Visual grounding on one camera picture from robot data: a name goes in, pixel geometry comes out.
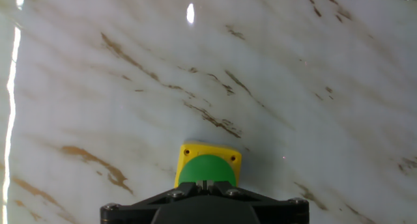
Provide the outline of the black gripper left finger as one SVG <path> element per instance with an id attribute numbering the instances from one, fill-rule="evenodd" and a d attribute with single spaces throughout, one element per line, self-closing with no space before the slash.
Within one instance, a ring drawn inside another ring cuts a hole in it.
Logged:
<path id="1" fill-rule="evenodd" d="M 108 203 L 100 208 L 100 224 L 152 223 L 157 211 L 164 205 L 202 195 L 206 189 L 206 181 L 183 182 L 177 188 L 131 205 Z"/>

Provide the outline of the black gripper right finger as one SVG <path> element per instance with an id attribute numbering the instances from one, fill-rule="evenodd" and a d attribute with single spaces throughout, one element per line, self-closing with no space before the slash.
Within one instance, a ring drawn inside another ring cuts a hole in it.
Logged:
<path id="1" fill-rule="evenodd" d="M 309 202 L 295 197 L 285 201 L 260 195 L 258 193 L 233 186 L 228 181 L 205 181 L 209 195 L 217 195 L 248 204 L 254 209 L 260 223 L 309 224 Z"/>

